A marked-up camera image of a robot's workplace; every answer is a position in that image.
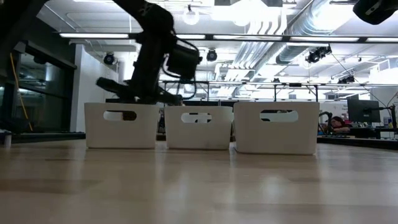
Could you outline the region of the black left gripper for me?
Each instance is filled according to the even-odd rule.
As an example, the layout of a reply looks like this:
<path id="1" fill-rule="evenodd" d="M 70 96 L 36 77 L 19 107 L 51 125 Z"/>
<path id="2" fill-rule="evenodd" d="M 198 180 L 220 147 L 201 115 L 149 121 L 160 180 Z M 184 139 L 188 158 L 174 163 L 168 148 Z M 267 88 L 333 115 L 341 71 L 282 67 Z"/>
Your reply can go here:
<path id="1" fill-rule="evenodd" d="M 171 94 L 159 86 L 159 71 L 163 66 L 165 45 L 160 37 L 142 32 L 136 42 L 141 44 L 134 71 L 127 85 L 100 77 L 96 85 L 114 93 L 121 103 L 153 105 L 164 103 L 170 106 L 181 106 L 182 95 Z"/>

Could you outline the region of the white plastic bin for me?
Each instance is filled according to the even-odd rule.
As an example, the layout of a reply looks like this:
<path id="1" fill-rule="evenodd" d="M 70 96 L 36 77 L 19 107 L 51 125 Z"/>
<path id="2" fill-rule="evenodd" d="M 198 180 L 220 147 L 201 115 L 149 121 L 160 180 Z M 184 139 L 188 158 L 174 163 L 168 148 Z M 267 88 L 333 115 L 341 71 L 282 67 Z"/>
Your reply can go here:
<path id="1" fill-rule="evenodd" d="M 169 149 L 229 149 L 232 107 L 166 106 L 164 116 Z"/>
<path id="2" fill-rule="evenodd" d="M 234 104 L 236 150 L 245 154 L 313 155 L 317 151 L 318 102 Z"/>
<path id="3" fill-rule="evenodd" d="M 160 107 L 122 103 L 85 103 L 86 146 L 94 149 L 153 149 Z M 105 112 L 135 112 L 134 121 L 108 120 Z"/>

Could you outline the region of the overhead light bar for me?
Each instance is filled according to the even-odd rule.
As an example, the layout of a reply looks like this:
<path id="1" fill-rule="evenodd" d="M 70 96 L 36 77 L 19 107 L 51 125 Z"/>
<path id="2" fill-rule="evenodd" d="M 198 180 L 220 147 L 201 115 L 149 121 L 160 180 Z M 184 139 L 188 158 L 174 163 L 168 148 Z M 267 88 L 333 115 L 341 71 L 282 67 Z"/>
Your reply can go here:
<path id="1" fill-rule="evenodd" d="M 132 40 L 141 33 L 59 33 L 67 39 L 94 40 Z M 206 41 L 237 41 L 237 42 L 291 42 L 291 43 L 323 43 L 323 44 L 398 44 L 398 37 L 366 37 L 366 36 L 302 36 L 302 35 L 249 35 L 249 34 L 177 34 L 182 40 Z"/>

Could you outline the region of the black computer monitor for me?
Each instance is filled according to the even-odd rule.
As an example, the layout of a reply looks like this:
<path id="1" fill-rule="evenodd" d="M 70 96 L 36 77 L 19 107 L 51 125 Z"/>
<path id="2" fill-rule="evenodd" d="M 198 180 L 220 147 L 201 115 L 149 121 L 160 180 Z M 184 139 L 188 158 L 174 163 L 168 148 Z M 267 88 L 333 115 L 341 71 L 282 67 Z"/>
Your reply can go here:
<path id="1" fill-rule="evenodd" d="M 348 118 L 351 122 L 379 123 L 379 102 L 371 100 L 348 100 Z"/>

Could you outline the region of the black framed glass partition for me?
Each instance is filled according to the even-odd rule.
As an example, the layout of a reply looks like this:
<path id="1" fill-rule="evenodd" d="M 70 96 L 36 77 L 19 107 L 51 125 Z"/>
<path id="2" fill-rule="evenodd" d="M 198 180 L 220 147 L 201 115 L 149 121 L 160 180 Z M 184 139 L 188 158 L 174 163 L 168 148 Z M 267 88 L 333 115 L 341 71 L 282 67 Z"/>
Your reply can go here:
<path id="1" fill-rule="evenodd" d="M 32 30 L 13 50 L 19 88 L 33 133 L 69 131 L 75 46 L 57 31 Z M 11 59 L 0 65 L 0 126 L 31 132 L 12 73 Z"/>

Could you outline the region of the person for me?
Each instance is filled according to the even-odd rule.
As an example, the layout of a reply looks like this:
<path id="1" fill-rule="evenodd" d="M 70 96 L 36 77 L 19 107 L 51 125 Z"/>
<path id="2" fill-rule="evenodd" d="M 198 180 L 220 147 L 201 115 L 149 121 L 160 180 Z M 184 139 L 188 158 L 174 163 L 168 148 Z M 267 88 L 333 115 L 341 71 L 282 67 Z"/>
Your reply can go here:
<path id="1" fill-rule="evenodd" d="M 331 127 L 334 132 L 349 132 L 350 126 L 347 125 L 344 120 L 338 116 L 334 116 L 331 119 Z"/>

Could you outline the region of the yellow pole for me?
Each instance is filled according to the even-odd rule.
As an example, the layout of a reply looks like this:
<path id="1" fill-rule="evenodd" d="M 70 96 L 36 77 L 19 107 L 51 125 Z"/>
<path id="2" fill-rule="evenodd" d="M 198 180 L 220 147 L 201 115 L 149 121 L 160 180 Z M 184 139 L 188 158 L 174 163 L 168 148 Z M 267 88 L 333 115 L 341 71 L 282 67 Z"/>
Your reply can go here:
<path id="1" fill-rule="evenodd" d="M 10 56 L 10 59 L 11 59 L 12 73 L 14 75 L 14 81 L 15 81 L 15 85 L 17 87 L 17 94 L 19 95 L 19 100 L 20 100 L 20 103 L 21 103 L 21 106 L 22 106 L 22 110 L 23 110 L 24 116 L 25 116 L 25 118 L 26 118 L 26 120 L 28 122 L 29 129 L 30 129 L 31 132 L 33 132 L 33 127 L 32 127 L 32 124 L 31 124 L 31 122 L 29 120 L 29 117 L 27 115 L 27 111 L 26 111 L 26 108 L 25 108 L 25 105 L 24 105 L 24 100 L 23 100 L 21 92 L 20 92 L 19 79 L 18 79 L 18 76 L 17 76 L 17 73 L 16 73 L 16 66 L 15 66 L 15 63 L 14 63 L 13 54 L 10 53 L 9 56 Z"/>

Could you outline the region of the silver ventilation duct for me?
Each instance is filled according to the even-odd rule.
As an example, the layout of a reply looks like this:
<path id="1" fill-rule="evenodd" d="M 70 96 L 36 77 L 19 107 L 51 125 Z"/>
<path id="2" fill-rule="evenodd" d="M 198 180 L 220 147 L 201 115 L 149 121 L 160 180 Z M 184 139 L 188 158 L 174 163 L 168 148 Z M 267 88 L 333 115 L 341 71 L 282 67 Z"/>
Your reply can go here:
<path id="1" fill-rule="evenodd" d="M 298 16 L 297 20 L 287 28 L 287 35 L 329 35 L 333 32 L 326 28 L 321 21 L 321 16 L 326 15 L 331 0 L 312 0 L 309 6 Z M 294 58 L 307 49 L 305 46 L 292 46 L 287 43 L 284 49 L 276 56 L 276 62 L 289 64 Z"/>

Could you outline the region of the black background rig frame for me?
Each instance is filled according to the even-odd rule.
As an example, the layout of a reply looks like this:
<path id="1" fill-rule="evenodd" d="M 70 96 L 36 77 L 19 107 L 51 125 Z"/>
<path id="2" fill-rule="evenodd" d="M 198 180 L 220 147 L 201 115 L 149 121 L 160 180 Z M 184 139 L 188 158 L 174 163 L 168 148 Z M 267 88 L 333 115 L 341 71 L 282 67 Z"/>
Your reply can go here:
<path id="1" fill-rule="evenodd" d="M 183 80 L 183 81 L 177 81 L 177 80 L 161 80 L 159 82 L 161 85 L 163 85 L 165 88 L 169 83 L 177 84 L 179 85 L 193 85 L 195 88 L 200 85 L 206 85 L 207 89 L 205 91 L 207 92 L 207 97 L 206 100 L 210 100 L 210 86 L 211 85 L 226 85 L 226 86 L 241 86 L 241 85 L 259 85 L 259 86 L 271 86 L 271 88 L 274 90 L 274 101 L 277 101 L 277 92 L 276 89 L 278 86 L 287 86 L 291 88 L 301 88 L 301 87 L 314 87 L 315 92 L 315 101 L 318 102 L 318 87 L 319 86 L 325 86 L 325 84 L 322 83 L 289 83 L 289 82 L 283 82 L 283 83 L 277 83 L 277 82 L 221 82 L 221 81 L 194 81 L 194 80 Z"/>

